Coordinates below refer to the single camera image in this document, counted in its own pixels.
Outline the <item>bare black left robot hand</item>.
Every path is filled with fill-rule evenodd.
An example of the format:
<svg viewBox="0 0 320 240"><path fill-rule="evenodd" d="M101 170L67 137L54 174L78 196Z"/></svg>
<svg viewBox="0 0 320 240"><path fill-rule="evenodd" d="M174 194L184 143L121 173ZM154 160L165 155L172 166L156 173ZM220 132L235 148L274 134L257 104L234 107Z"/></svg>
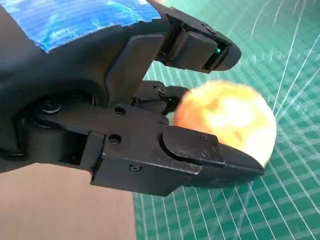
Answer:
<svg viewBox="0 0 320 240"><path fill-rule="evenodd" d="M170 125L187 89L145 81L154 61L210 73L241 50L154 0L0 3L0 170L88 171L94 186L155 196L223 188L265 172L215 134Z"/></svg>

